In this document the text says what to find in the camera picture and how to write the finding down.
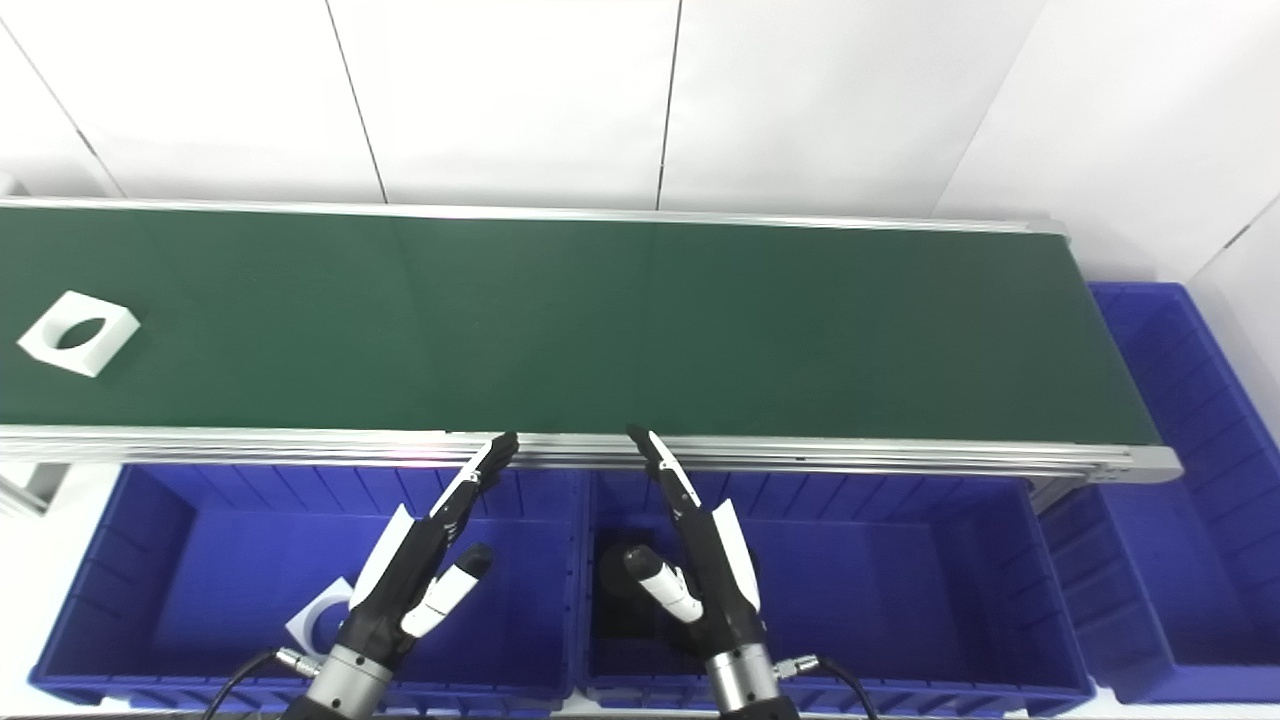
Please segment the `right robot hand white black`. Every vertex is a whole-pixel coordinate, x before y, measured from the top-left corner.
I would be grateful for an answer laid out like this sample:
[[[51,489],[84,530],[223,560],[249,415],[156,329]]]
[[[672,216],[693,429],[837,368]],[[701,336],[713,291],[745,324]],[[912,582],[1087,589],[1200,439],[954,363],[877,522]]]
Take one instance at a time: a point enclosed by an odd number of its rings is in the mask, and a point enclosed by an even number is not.
[[[630,424],[626,433],[658,486],[684,551],[676,568],[645,544],[623,553],[626,573],[673,619],[687,628],[701,662],[764,644],[760,593],[750,552],[731,502],[701,501],[682,464],[653,430]]]

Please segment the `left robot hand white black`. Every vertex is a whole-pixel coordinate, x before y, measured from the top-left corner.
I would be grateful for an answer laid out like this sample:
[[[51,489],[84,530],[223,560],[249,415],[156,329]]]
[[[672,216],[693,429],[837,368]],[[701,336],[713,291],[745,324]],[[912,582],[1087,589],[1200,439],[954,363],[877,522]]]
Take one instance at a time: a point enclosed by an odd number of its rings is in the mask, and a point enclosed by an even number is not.
[[[396,511],[357,579],[337,650],[355,653],[362,664],[396,670],[416,642],[457,609],[489,573],[494,553],[477,542],[449,566],[443,564],[445,555],[517,450],[513,432],[489,439],[426,515],[412,519]]]

